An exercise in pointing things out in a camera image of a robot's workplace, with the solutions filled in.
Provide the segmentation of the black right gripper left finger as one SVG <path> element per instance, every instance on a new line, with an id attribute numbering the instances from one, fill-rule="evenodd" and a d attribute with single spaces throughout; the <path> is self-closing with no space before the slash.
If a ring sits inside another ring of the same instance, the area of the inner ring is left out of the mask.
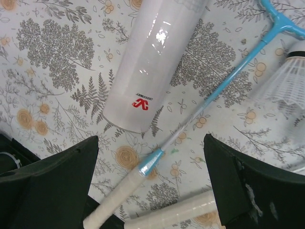
<path id="1" fill-rule="evenodd" d="M 0 175 L 2 229 L 77 229 L 98 155 L 98 137 Z"/>

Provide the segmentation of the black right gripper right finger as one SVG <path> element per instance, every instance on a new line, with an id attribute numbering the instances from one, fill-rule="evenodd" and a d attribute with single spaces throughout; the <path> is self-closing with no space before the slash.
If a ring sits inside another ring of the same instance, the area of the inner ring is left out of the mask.
<path id="1" fill-rule="evenodd" d="M 204 156 L 227 229 L 303 229 L 305 177 L 243 154 L 211 134 Z"/>

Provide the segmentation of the white plastic shuttlecock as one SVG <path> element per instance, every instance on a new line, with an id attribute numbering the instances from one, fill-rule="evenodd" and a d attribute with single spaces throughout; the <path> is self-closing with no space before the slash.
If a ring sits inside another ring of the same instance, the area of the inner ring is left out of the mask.
<path id="1" fill-rule="evenodd" d="M 253 100 L 278 104 L 288 112 L 305 109 L 305 41 L 291 46 L 285 62 L 255 92 Z"/>

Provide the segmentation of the white shuttlecock tube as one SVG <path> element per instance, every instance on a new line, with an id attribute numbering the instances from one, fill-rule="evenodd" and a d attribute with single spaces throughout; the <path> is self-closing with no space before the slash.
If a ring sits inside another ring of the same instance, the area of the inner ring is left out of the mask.
<path id="1" fill-rule="evenodd" d="M 204 0 L 144 0 L 107 97 L 103 117 L 146 132 L 202 17 Z"/>

